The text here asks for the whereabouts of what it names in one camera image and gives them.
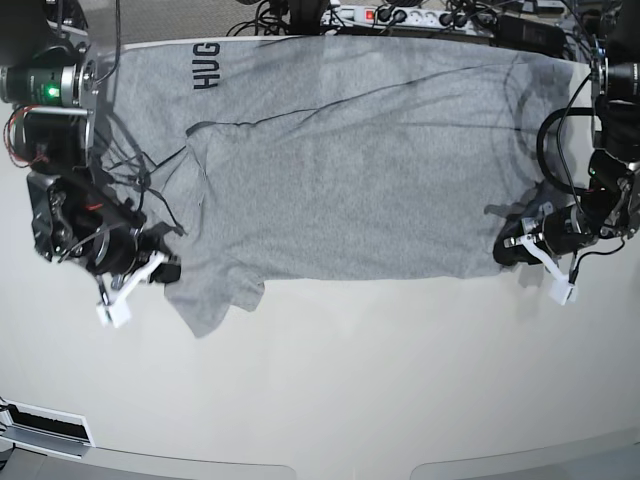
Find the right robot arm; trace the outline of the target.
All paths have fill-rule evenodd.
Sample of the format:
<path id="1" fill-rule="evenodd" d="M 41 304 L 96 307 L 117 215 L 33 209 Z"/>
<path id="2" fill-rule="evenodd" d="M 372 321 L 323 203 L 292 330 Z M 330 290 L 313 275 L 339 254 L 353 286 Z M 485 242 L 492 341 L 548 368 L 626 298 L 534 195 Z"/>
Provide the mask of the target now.
<path id="1" fill-rule="evenodd" d="M 116 289 L 176 282 L 178 259 L 145 232 L 142 201 L 122 203 L 97 182 L 94 131 L 107 75 L 77 1 L 1 4 L 1 100 L 13 111 L 2 140 L 27 169 L 36 252 L 73 262 Z"/>

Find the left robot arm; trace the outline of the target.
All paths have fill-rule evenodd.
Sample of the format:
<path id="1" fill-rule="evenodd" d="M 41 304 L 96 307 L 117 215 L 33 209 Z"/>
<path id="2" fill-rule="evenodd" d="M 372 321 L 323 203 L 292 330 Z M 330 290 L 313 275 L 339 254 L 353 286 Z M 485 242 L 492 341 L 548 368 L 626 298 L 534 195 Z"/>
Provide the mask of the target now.
<path id="1" fill-rule="evenodd" d="M 593 39 L 591 104 L 566 107 L 549 114 L 536 137 L 536 159 L 544 178 L 569 195 L 572 204 L 536 217 L 520 215 L 508 222 L 494 243 L 493 258 L 511 267 L 536 265 L 539 254 L 557 259 L 576 254 L 599 240 L 630 239 L 639 231 L 639 4 L 621 1 L 609 30 Z M 589 184 L 579 188 L 561 180 L 546 159 L 546 137 L 570 117 L 599 120 L 592 130 Z M 532 241 L 539 253 L 526 249 Z"/>

